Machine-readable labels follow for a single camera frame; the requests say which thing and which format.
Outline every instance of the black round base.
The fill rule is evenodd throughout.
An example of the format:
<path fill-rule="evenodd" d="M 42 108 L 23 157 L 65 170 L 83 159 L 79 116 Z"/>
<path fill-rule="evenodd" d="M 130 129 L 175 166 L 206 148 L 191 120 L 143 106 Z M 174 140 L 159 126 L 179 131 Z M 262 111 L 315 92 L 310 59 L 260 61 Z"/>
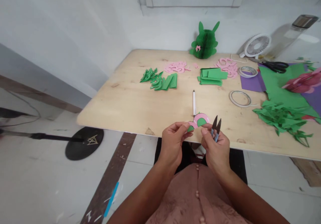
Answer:
<path fill-rule="evenodd" d="M 104 131 L 102 129 L 84 127 L 74 134 L 73 138 L 82 138 L 84 142 L 69 141 L 65 150 L 66 157 L 69 160 L 81 160 L 97 150 L 104 138 Z"/>

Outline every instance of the desk fan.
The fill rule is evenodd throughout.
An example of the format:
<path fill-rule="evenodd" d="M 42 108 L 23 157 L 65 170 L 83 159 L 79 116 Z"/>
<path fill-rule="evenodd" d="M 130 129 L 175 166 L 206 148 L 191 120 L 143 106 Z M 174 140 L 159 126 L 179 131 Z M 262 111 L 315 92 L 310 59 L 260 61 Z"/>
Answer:
<path fill-rule="evenodd" d="M 258 56 L 270 46 L 271 37 L 267 34 L 259 33 L 246 41 L 244 51 L 240 53 L 240 58 L 245 56 L 258 59 Z"/>

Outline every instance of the glass bottle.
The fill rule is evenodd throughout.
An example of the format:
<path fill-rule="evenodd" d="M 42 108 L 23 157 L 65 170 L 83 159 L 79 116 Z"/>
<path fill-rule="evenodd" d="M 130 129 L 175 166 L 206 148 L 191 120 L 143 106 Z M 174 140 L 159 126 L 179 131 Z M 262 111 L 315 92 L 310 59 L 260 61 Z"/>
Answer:
<path fill-rule="evenodd" d="M 290 29 L 280 38 L 278 43 L 264 55 L 266 61 L 274 61 L 298 37 L 311 27 L 319 18 L 313 15 L 300 15 L 291 25 Z"/>

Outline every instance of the pink dress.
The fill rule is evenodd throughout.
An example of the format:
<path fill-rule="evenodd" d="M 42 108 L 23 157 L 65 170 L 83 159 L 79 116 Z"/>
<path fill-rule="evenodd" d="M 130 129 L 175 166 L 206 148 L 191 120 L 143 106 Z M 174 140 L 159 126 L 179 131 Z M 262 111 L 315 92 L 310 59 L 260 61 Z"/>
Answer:
<path fill-rule="evenodd" d="M 250 223 L 231 207 L 211 170 L 202 164 L 196 168 L 191 164 L 174 176 L 159 208 L 146 223 Z"/>

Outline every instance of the person's left hand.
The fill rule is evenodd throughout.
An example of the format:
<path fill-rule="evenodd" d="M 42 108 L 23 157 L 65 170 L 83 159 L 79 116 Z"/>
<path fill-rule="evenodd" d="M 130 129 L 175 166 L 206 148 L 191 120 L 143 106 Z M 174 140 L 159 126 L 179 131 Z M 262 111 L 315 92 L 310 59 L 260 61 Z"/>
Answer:
<path fill-rule="evenodd" d="M 162 133 L 162 148 L 159 161 L 176 171 L 182 161 L 182 143 L 193 131 L 186 133 L 190 126 L 187 122 L 176 122 L 167 127 Z"/>

